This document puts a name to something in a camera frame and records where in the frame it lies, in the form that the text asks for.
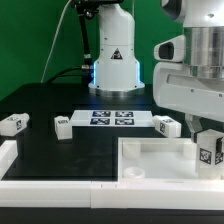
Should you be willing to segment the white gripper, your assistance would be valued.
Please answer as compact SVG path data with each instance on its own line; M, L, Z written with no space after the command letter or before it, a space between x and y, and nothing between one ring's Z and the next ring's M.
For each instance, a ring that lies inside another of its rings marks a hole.
M158 106L186 114L193 142L202 130L200 117L224 122L224 80L193 77L188 65L159 62L154 68L153 97Z

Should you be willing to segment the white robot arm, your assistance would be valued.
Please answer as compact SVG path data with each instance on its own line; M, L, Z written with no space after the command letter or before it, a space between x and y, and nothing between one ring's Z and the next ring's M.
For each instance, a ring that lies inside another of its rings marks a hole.
M134 55L135 21L123 0L80 0L85 17L99 15L100 54L93 63L94 94L120 97L142 90ZM224 0L160 0L182 34L154 47L153 97L160 107L185 114L189 129L200 119L224 123Z

